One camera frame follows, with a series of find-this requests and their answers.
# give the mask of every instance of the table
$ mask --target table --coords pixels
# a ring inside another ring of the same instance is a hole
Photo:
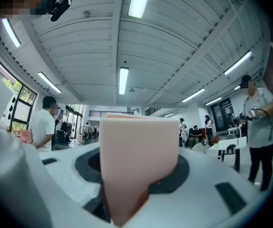
[[[78,156],[97,147],[99,143],[40,153],[39,157],[42,160],[58,159],[57,162],[46,166],[40,164],[41,161],[35,150],[27,149],[26,157],[31,176],[45,201],[53,227],[79,228],[85,225],[112,227],[81,208],[84,202],[97,195],[99,184],[83,180],[74,170],[73,163]],[[147,202],[124,225],[124,228],[166,228],[174,224],[177,228],[205,228],[234,219],[237,215],[239,216],[239,213],[232,216],[229,212],[215,188],[215,185],[220,182],[229,182],[246,201],[248,204],[246,207],[255,204],[259,199],[259,190],[254,185],[217,159],[183,148],[179,149],[179,154],[189,163],[188,179],[173,193],[150,195]]]
[[[234,170],[240,171],[240,149],[247,146],[247,137],[220,140],[218,143],[214,144],[209,150],[218,150],[218,154],[221,155],[222,161],[224,161],[225,151],[227,147],[231,144],[235,144],[235,165]]]
[[[242,136],[241,126],[228,128],[227,131],[228,131],[229,134],[235,134],[235,132],[237,133],[237,129],[239,129],[240,137],[241,137],[241,136]]]

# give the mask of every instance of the white corrugated ceiling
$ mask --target white corrugated ceiling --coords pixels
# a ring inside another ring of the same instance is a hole
[[[206,103],[267,63],[268,22],[253,0],[148,0],[142,19],[128,16],[130,1],[73,0],[56,22],[44,15],[28,27],[12,19],[20,47],[1,24],[0,37],[30,76],[44,86],[37,76],[44,72],[63,91],[54,95],[71,103],[183,106],[201,88],[197,100]],[[248,50],[253,58],[226,77]],[[116,86],[120,67],[130,69],[125,95]]]

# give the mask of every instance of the black railing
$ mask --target black railing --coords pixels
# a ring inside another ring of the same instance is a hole
[[[133,115],[133,112],[105,112],[105,111],[90,111],[89,116],[106,117],[106,116],[107,116],[107,114],[114,114],[114,113],[120,113],[120,114]]]
[[[145,116],[150,116],[151,114],[157,112],[158,110],[160,110],[160,108],[150,107],[148,110],[145,111]]]

